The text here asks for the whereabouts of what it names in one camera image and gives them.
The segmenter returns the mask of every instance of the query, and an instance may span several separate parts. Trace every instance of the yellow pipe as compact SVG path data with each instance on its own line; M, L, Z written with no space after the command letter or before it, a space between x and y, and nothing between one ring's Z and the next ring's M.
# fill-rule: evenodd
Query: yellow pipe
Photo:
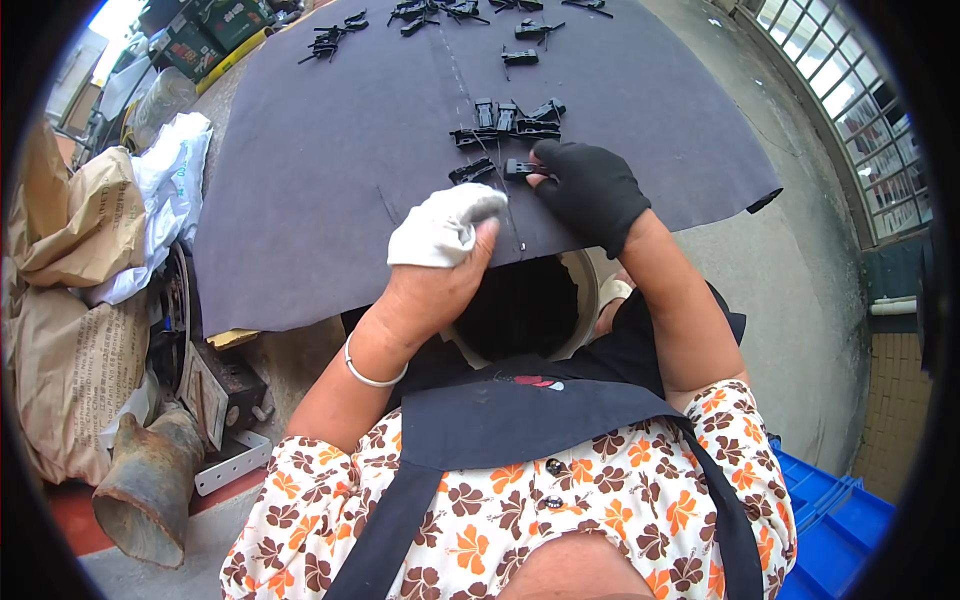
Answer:
M225 59L221 60L220 64L213 67L213 70L207 73L206 77L200 80L200 82L197 84L197 95L199 96L207 91L210 86L213 85L218 79L223 77L224 73L229 71L234 64L239 62L240 59L244 58L254 48L263 43L263 41L273 33L273 28L264 27L260 31L248 37L242 44L236 47L236 50L229 53Z

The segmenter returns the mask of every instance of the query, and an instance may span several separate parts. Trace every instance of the shirt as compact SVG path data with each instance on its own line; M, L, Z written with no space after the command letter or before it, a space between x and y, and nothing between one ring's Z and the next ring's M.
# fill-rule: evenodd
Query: shirt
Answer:
M352 454L303 437L277 445L224 563L225 598L324 595L393 481L401 411ZM797 536L754 397L741 381L720 381L686 415L747 513L772 600L796 561ZM528 463L445 473L388 597L493 598L545 542L599 532L659 600L722 598L715 520L703 471L677 427L639 422Z

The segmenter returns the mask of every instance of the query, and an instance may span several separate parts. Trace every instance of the shirt sleeve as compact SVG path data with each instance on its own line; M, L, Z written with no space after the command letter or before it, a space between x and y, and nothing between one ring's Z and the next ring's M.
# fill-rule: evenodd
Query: shirt sleeve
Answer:
M267 479L250 517L230 548L220 572L225 598L244 598L260 588L290 588L303 577L290 565L307 536L319 535L328 545L342 506L358 486L349 455L339 448L304 437L290 437L274 448Z
M764 586L771 597L796 561L797 532L780 464L767 440L750 388L718 381L686 409L698 442L732 483L756 536Z

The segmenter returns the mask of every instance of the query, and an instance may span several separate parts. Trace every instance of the metal grille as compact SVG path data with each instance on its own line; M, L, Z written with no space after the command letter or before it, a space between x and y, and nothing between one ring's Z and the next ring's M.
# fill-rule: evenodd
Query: metal grille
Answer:
M910 115L835 0L766 0L756 20L797 65L840 133L874 239L923 227L931 212Z

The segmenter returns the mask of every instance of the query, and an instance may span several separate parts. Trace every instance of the person's right hand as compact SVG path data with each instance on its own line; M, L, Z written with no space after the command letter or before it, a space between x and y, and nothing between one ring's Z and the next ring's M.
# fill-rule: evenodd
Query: person's right hand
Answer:
M537 142L530 160L557 178L528 175L537 197L607 258L617 258L630 226L650 208L627 162L604 148L552 139Z

